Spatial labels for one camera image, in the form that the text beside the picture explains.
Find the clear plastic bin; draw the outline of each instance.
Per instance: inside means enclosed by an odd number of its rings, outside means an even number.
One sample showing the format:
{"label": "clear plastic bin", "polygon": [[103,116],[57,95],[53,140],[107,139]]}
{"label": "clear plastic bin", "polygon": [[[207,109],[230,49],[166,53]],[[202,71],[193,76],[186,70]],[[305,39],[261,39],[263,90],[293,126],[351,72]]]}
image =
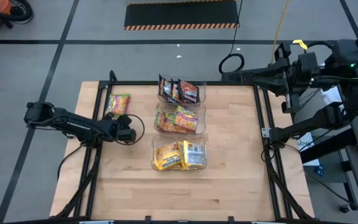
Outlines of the clear plastic bin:
{"label": "clear plastic bin", "polygon": [[[180,150],[178,146],[178,141],[184,142],[187,141],[187,146],[190,149],[187,152],[187,161],[190,164],[196,166],[186,166],[183,168],[182,159],[184,159],[185,155],[180,154],[180,159],[177,153],[167,155],[168,160],[165,160],[163,163],[160,164],[161,169],[158,168],[158,149],[161,150],[161,147],[168,146],[170,144],[176,143],[176,150],[179,152],[184,151]],[[152,168],[157,171],[166,171],[166,170],[200,170],[204,169],[207,165],[207,150],[206,150],[206,141],[202,134],[196,135],[180,135],[180,134],[159,134],[154,136],[152,140]]]}
{"label": "clear plastic bin", "polygon": [[[167,81],[173,80],[173,81],[177,82],[180,79],[181,81],[186,81],[186,82],[190,82],[190,83],[194,82],[194,81],[189,81],[189,80],[193,79],[192,77],[171,77],[170,75],[161,75],[161,76],[162,76],[162,78],[166,79]],[[196,81],[196,83],[199,84],[199,85],[196,85],[198,87],[198,102],[197,103],[202,103],[206,99],[206,80],[205,80],[205,78],[203,78],[201,81]],[[165,99],[163,96],[159,95],[159,88],[157,88],[157,96],[160,101],[172,103],[171,101],[168,101],[167,99]]]}
{"label": "clear plastic bin", "polygon": [[[171,118],[167,117],[169,113],[175,113],[178,106],[182,106],[188,109],[191,112],[194,112],[197,116],[197,123],[196,123],[196,130],[191,131],[189,129],[179,128],[179,129],[171,129],[171,131],[167,131],[169,128],[168,126],[164,126],[165,124],[168,125],[168,120]],[[161,115],[159,116],[158,111],[161,111],[165,116],[162,118]],[[155,108],[155,120],[154,120],[154,128],[156,131],[161,133],[175,133],[175,134],[203,134],[205,132],[205,113],[206,108],[205,105],[202,103],[196,104],[181,104],[176,105],[167,102],[158,102]]]}

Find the wooden table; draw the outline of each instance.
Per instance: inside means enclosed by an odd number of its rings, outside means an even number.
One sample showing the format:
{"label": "wooden table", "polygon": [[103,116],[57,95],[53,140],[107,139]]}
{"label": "wooden table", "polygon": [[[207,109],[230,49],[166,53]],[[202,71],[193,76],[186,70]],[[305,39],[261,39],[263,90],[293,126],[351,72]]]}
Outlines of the wooden table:
{"label": "wooden table", "polygon": [[[83,82],[75,113],[92,117],[98,82]],[[157,86],[113,86],[115,94],[130,93],[127,112],[145,123],[144,137],[133,146],[106,142],[99,167],[92,219],[144,220],[274,220],[265,163],[260,159],[262,141],[251,86],[208,86],[206,131],[208,165],[204,170],[159,172],[151,168],[151,140],[154,130]],[[281,112],[283,98],[270,96],[275,124],[291,125]],[[261,97],[265,123],[267,115]],[[131,128],[142,131],[134,120]],[[296,146],[295,141],[289,144]],[[66,155],[77,148],[68,140]],[[289,191],[305,211],[313,216],[308,187],[300,156],[294,150],[281,150]],[[78,188],[85,150],[63,165],[51,215],[57,214]],[[282,194],[278,190],[282,203]],[[88,193],[84,194],[81,213],[85,213]],[[284,206],[280,206],[282,217]]]}

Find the black and orange striped mat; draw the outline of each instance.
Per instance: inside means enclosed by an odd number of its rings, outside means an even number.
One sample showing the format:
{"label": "black and orange striped mat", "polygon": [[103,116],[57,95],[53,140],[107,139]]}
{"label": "black and orange striped mat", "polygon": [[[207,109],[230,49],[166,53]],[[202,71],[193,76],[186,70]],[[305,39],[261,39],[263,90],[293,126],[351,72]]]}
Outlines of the black and orange striped mat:
{"label": "black and orange striped mat", "polygon": [[125,30],[227,29],[237,24],[235,0],[132,3]]}

